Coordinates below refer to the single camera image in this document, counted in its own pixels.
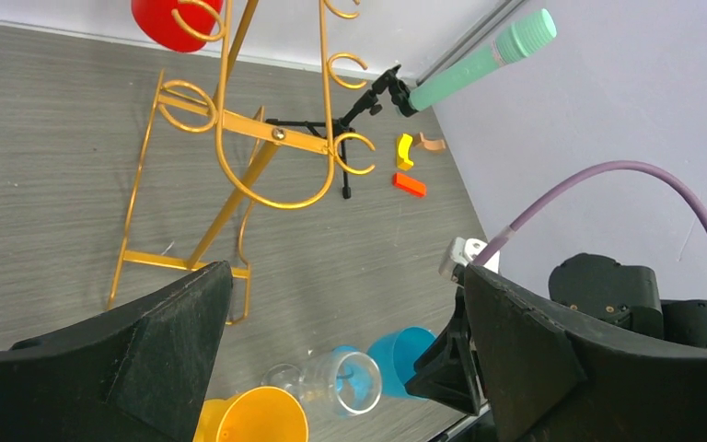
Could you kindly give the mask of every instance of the yellow cup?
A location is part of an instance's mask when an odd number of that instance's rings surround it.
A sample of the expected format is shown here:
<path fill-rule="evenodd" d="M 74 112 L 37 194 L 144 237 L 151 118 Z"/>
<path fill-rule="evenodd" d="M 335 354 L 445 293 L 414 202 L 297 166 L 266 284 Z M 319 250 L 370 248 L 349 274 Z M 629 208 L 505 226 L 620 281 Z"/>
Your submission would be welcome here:
<path fill-rule="evenodd" d="M 204 401 L 193 442 L 307 442 L 302 406 L 275 387 Z"/>

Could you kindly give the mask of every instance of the baseboard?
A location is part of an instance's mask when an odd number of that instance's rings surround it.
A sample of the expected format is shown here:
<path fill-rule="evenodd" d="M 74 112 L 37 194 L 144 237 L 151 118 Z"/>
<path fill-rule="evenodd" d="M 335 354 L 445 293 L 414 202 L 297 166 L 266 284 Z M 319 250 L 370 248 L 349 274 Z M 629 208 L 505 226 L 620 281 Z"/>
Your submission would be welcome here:
<path fill-rule="evenodd" d="M 150 42 L 150 41 L 137 41 L 137 40 L 130 40 L 130 39 L 108 37 L 105 35 L 87 34 L 85 32 L 76 32 L 76 31 L 64 30 L 64 29 L 45 28 L 42 26 L 26 25 L 23 23 L 17 23 L 17 22 L 12 22 L 12 21 L 5 21 L 5 20 L 0 20 L 0 25 L 1 26 L 8 26 L 11 28 L 18 28 L 18 29 L 37 30 L 39 32 L 48 32 L 51 34 L 64 35 L 67 37 L 77 37 L 78 39 L 105 41 L 107 43 L 127 44 L 129 46 L 138 46 L 138 47 L 142 47 L 142 48 L 159 49 L 159 50 L 167 51 L 167 49 L 164 48 L 163 46 L 153 43 L 153 42 Z M 220 54 L 221 53 L 219 51 L 202 49 L 198 52 L 194 52 L 192 55 L 201 55 L 201 56 L 205 56 L 205 57 L 216 57 L 217 58 L 220 56 Z M 268 66 L 285 67 L 288 69 L 296 69 L 299 71 L 321 72 L 321 65 L 320 64 L 306 64 L 306 63 L 290 62 L 290 61 L 283 61 L 283 60 L 273 60 L 270 58 L 254 57 L 254 56 L 250 56 L 250 55 L 246 55 L 246 54 L 242 54 L 242 53 L 239 55 L 239 57 L 237 59 L 238 59 L 238 61 L 245 62 L 245 63 L 265 64 Z M 364 79 L 364 80 L 374 80 L 381 74 L 381 73 L 370 73 L 370 72 L 366 72 L 366 71 L 357 71 L 354 69 L 344 69 L 344 68 L 341 69 L 341 68 L 337 68 L 337 67 L 334 69 L 334 71 L 339 76 L 348 76 L 350 78 L 358 78 L 358 79 Z"/>

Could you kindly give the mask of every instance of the red cup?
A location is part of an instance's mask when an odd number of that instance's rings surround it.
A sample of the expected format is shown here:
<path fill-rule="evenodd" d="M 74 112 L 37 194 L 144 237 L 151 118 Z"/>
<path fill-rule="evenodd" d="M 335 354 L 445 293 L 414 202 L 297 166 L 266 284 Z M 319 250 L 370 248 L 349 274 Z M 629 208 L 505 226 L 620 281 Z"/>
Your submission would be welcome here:
<path fill-rule="evenodd" d="M 218 13 L 224 5 L 224 0 L 202 1 Z M 184 31 L 172 16 L 174 9 L 193 29 L 206 35 L 213 31 L 215 19 L 201 6 L 181 4 L 179 0 L 132 0 L 132 15 L 136 24 L 153 41 L 176 52 L 199 51 L 206 41 L 197 40 Z"/>

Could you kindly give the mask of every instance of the gold metal rack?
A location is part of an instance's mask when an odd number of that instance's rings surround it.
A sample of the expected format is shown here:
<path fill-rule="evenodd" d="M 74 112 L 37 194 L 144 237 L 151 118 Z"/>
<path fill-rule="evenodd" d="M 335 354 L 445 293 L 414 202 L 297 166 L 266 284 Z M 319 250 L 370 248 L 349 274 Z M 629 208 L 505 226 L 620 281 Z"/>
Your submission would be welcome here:
<path fill-rule="evenodd" d="M 359 0 L 353 0 L 353 2 L 359 5 Z M 172 11 L 172 16 L 185 32 L 192 35 L 192 37 L 201 41 L 219 41 L 222 40 L 221 48 L 221 64 L 220 73 L 218 78 L 218 89 L 211 98 L 206 92 L 204 92 L 200 87 L 194 85 L 191 82 L 185 80 L 169 80 L 164 81 L 164 71 L 162 70 L 158 76 L 158 83 L 156 86 L 156 93 L 153 97 L 153 105 L 150 109 L 150 118 L 147 122 L 147 128 L 145 130 L 145 139 L 142 143 L 142 150 L 139 156 L 139 164 L 137 166 L 136 174 L 134 176 L 134 186 L 132 190 L 131 201 L 129 202 L 128 210 L 126 211 L 126 221 L 123 232 L 123 241 L 121 244 L 121 251 L 118 256 L 118 262 L 115 265 L 115 275 L 112 280 L 112 289 L 110 291 L 110 297 L 107 303 L 107 309 L 110 309 L 115 304 L 115 297 L 117 296 L 118 283 L 121 280 L 121 273 L 124 262 L 136 262 L 140 264 L 155 265 L 158 267 L 167 267 L 171 269 L 185 270 L 185 271 L 195 271 L 204 267 L 205 263 L 202 262 L 202 257 L 210 245 L 218 236 L 221 228 L 228 222 L 231 216 L 235 213 L 235 210 L 239 206 L 239 203 L 243 198 L 248 197 L 250 199 L 248 209 L 246 210 L 242 222 L 240 225 L 239 235 L 238 235 L 238 255 L 239 258 L 245 263 L 246 267 L 232 267 L 232 274 L 235 278 L 244 279 L 246 281 L 245 286 L 245 301 L 243 304 L 243 312 L 239 318 L 228 320 L 227 324 L 236 324 L 243 321 L 249 315 L 250 308 L 250 282 L 252 277 L 250 262 L 245 258 L 242 242 L 243 236 L 245 234 L 245 227 L 248 223 L 248 218 L 250 216 L 250 211 L 253 208 L 254 203 L 258 202 L 276 209 L 282 210 L 295 210 L 308 207 L 309 205 L 320 200 L 321 197 L 329 190 L 332 180 L 334 178 L 334 165 L 337 164 L 342 169 L 349 173 L 355 175 L 365 175 L 373 170 L 375 166 L 370 166 L 366 169 L 353 169 L 340 158 L 338 154 L 338 145 L 345 139 L 351 138 L 363 142 L 370 150 L 375 150 L 373 143 L 358 133 L 346 133 L 341 134 L 337 137 L 333 137 L 332 131 L 332 117 L 331 117 L 331 98 L 330 98 L 330 78 L 334 80 L 337 84 L 342 87 L 349 89 L 358 89 L 366 85 L 365 81 L 358 84 L 350 84 L 341 80 L 332 71 L 332 64 L 335 60 L 340 58 L 347 58 L 354 61 L 355 63 L 366 69 L 367 66 L 359 57 L 348 52 L 338 52 L 332 56 L 328 56 L 327 52 L 327 25 L 326 25 L 326 10 L 334 14 L 337 17 L 344 19 L 354 19 L 358 17 L 358 12 L 347 13 L 342 12 L 340 9 L 330 4 L 330 0 L 319 0 L 319 30 L 320 30 L 320 48 L 321 48 L 321 73 L 322 73 L 322 86 L 323 86 L 323 101 L 324 101 L 324 118 L 326 123 L 326 138 L 319 138 L 310 134 L 303 134 L 297 131 L 292 131 L 282 127 L 268 124 L 264 122 L 264 107 L 260 107 L 258 112 L 253 118 L 244 117 L 238 115 L 230 110 L 227 110 L 224 106 L 226 98 L 226 82 L 231 74 L 232 67 L 237 59 L 239 50 L 242 46 L 242 41 L 245 40 L 245 34 L 248 32 L 248 27 L 253 18 L 253 14 L 256 10 L 256 6 L 259 3 L 258 0 L 248 0 L 246 4 L 245 11 L 243 12 L 242 19 L 240 20 L 237 34 L 234 40 L 229 46 L 229 30 L 231 25 L 231 10 L 233 0 L 225 1 L 225 14 L 223 17 L 218 14 L 211 6 L 203 2 L 202 0 L 179 0 L 180 4 L 190 4 L 198 6 L 204 9 L 208 14 L 210 14 L 218 25 L 218 32 L 213 35 L 203 34 L 196 29 L 191 28 L 180 16 L 180 12 L 175 9 Z M 185 90 L 195 93 L 199 98 L 187 95 Z M 175 118 L 172 113 L 169 112 L 169 108 L 175 108 L 182 111 L 188 111 L 198 115 L 208 117 L 207 123 L 200 126 L 190 126 L 179 121 Z M 130 250 L 128 248 L 129 243 L 129 229 L 131 227 L 133 207 L 136 201 L 136 194 L 139 190 L 139 182 L 142 178 L 143 166 L 145 164 L 145 153 L 147 152 L 147 146 L 150 141 L 150 134 L 153 129 L 153 122 L 156 117 L 156 110 L 158 110 L 161 115 L 176 128 L 188 132 L 191 134 L 202 134 L 209 130 L 214 130 L 215 133 L 215 153 L 218 158 L 218 163 L 221 166 L 221 170 L 224 171 L 226 177 L 234 184 L 235 189 L 231 192 L 228 199 L 221 207 L 220 212 L 215 217 L 215 220 L 204 233 L 202 239 L 197 244 L 196 249 L 193 251 L 188 259 L 158 255 L 155 253 L 146 253 L 138 250 Z M 250 161 L 247 170 L 238 178 L 237 175 L 229 167 L 228 161 L 226 160 L 226 152 L 224 150 L 224 130 L 229 132 L 234 132 L 237 134 L 244 134 L 256 139 L 255 146 L 250 155 Z M 259 143 L 263 141 L 263 145 L 259 148 Z M 282 203 L 270 200 L 254 192 L 250 186 L 256 181 L 256 179 L 261 175 L 261 172 L 269 164 L 272 157 L 281 145 L 290 146 L 297 149 L 302 149 L 307 152 L 311 152 L 317 155 L 325 155 L 328 157 L 328 171 L 327 178 L 321 185 L 320 190 L 310 198 L 293 203 Z"/>

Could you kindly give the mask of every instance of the orange block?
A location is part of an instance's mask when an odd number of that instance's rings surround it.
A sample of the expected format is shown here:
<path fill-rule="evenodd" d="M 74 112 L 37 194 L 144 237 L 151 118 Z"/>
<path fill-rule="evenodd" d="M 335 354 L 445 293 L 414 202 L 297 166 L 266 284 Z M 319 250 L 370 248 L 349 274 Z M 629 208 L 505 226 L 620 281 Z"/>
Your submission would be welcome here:
<path fill-rule="evenodd" d="M 394 187 L 403 189 L 405 192 L 419 198 L 423 198 L 426 195 L 426 184 L 419 180 L 414 180 L 404 173 L 395 173 L 391 183 L 394 184 Z"/>

